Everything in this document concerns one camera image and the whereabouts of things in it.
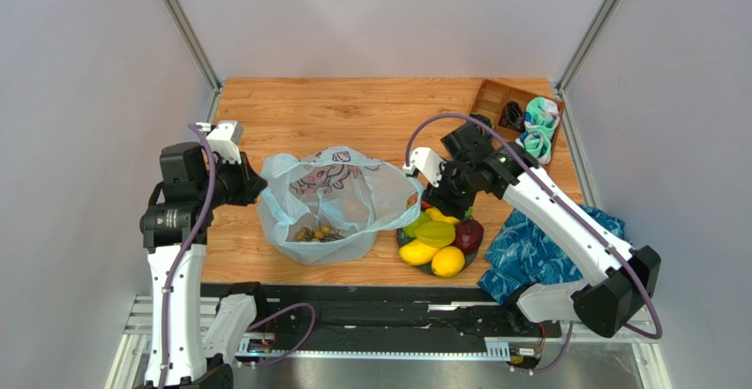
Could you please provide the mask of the green fake pear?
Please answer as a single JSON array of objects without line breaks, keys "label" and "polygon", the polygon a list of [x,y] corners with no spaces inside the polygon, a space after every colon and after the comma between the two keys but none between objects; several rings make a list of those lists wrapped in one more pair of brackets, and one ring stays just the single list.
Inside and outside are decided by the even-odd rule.
[{"label": "green fake pear", "polygon": [[408,238],[416,238],[416,229],[420,227],[421,225],[430,221],[431,221],[431,217],[427,213],[422,212],[411,224],[403,227],[402,232]]}]

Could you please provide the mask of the yellow fake pear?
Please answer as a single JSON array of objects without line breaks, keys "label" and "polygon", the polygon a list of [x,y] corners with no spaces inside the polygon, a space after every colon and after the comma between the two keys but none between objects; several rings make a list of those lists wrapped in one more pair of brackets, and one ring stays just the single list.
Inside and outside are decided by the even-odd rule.
[{"label": "yellow fake pear", "polygon": [[461,219],[457,219],[456,217],[443,214],[439,209],[435,207],[425,209],[424,213],[431,219],[431,221],[446,222],[452,226],[456,226],[462,221]]}]

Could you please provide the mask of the teal white rolled sock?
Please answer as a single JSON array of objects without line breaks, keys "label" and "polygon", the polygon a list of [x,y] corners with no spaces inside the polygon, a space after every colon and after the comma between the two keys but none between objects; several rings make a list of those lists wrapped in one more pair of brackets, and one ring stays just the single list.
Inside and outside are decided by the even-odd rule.
[{"label": "teal white rolled sock", "polygon": [[527,132],[552,138],[560,123],[559,106],[555,101],[536,97],[527,104],[523,122]]}]

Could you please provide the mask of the black rolled sock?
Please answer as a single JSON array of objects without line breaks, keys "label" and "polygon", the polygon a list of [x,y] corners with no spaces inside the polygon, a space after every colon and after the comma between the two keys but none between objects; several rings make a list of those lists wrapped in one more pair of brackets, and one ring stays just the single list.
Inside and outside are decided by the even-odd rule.
[{"label": "black rolled sock", "polygon": [[516,101],[509,101],[502,111],[500,126],[523,133],[525,131],[524,117],[525,114],[519,104]]}]

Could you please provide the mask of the yellow fake mango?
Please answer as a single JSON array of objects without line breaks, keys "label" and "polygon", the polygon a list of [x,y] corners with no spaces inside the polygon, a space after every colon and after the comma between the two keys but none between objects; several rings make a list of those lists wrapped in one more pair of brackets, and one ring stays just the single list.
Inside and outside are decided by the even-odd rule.
[{"label": "yellow fake mango", "polygon": [[432,262],[440,248],[432,247],[417,239],[404,244],[398,250],[400,259],[410,266],[423,266]]}]

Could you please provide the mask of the wooden compartment tray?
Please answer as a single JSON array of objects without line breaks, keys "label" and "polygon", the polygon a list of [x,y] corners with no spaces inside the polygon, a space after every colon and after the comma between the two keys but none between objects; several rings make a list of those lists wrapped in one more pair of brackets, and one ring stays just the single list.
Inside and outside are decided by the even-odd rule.
[{"label": "wooden compartment tray", "polygon": [[549,168],[563,118],[563,101],[485,79],[470,112],[485,116],[506,141],[518,145]]}]

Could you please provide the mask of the yellow fake lemon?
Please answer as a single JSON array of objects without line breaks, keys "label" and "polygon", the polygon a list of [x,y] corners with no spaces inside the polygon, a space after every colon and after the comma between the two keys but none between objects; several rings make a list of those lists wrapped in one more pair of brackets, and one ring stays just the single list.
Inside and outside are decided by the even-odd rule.
[{"label": "yellow fake lemon", "polygon": [[465,254],[454,246],[442,248],[431,262],[432,273],[441,278],[456,276],[465,267]]}]

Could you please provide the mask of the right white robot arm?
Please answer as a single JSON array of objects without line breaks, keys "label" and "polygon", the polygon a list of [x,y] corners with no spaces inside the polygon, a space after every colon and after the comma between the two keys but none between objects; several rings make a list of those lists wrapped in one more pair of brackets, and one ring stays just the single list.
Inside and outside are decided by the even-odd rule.
[{"label": "right white robot arm", "polygon": [[525,285],[506,301],[531,323],[579,322],[611,338],[626,328],[651,340],[664,329],[652,296],[661,257],[635,248],[592,219],[522,147],[489,125],[463,115],[463,125],[442,138],[442,158],[428,147],[405,148],[403,171],[428,182],[424,198],[442,213],[462,218],[479,192],[491,193],[525,214],[573,261],[579,281]]}]

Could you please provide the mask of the dark red fake fruit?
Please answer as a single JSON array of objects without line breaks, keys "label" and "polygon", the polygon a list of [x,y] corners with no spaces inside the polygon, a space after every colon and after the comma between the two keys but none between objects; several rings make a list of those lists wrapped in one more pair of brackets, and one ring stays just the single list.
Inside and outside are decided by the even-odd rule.
[{"label": "dark red fake fruit", "polygon": [[455,239],[452,245],[463,253],[476,252],[484,239],[484,227],[474,219],[468,219],[455,226]]}]

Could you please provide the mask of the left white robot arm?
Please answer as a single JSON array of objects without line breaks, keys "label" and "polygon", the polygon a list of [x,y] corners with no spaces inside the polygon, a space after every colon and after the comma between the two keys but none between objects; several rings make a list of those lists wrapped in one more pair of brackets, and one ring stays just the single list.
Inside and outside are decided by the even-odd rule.
[{"label": "left white robot arm", "polygon": [[208,229],[219,206],[248,206],[266,181],[234,142],[168,146],[139,228],[153,289],[152,347],[143,387],[230,388],[230,368],[247,326],[257,317],[260,286],[234,284],[200,323],[201,274]]}]

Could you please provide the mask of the light blue plastic bag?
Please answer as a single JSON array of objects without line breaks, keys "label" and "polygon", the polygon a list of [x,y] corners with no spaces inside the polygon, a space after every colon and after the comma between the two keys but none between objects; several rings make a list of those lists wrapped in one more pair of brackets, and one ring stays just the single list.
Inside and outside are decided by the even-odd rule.
[{"label": "light blue plastic bag", "polygon": [[[419,181],[398,167],[347,146],[331,146],[302,159],[278,153],[261,171],[267,187],[257,208],[264,236],[283,255],[306,266],[358,260],[381,231],[411,224],[421,213],[408,209],[422,195]],[[294,242],[302,227],[328,224],[342,240]]]}]

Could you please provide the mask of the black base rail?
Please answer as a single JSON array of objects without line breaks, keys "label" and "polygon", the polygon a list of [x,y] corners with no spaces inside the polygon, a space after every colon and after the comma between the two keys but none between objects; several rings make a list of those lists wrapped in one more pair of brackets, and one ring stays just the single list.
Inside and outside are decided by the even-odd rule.
[{"label": "black base rail", "polygon": [[263,325],[276,349],[323,353],[476,354],[501,337],[537,345],[557,340],[559,325],[524,328],[480,288],[431,286],[260,285],[262,318],[309,303]]}]

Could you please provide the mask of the yellow green star fruit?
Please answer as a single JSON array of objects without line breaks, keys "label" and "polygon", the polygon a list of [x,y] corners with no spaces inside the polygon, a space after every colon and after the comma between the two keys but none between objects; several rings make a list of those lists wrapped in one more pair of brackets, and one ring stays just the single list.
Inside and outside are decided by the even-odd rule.
[{"label": "yellow green star fruit", "polygon": [[416,227],[415,237],[433,248],[444,248],[455,240],[455,226],[445,221],[428,221]]}]

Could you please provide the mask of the blue patterned cloth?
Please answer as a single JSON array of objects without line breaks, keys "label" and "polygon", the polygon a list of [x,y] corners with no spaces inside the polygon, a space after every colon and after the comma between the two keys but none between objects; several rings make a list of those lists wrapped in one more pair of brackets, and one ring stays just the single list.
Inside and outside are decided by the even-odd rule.
[{"label": "blue patterned cloth", "polygon": [[568,255],[525,214],[513,210],[486,254],[489,268],[478,286],[498,303],[529,284],[579,281],[582,273]]}]

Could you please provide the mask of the dark blue ceramic plate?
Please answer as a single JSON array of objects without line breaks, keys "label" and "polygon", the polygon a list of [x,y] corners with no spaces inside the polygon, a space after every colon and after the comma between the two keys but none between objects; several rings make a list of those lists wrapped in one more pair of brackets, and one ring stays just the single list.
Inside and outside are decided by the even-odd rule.
[{"label": "dark blue ceramic plate", "polygon": [[469,215],[445,215],[427,202],[411,224],[395,231],[399,258],[423,273],[452,278],[474,260],[485,238],[485,228]]}]

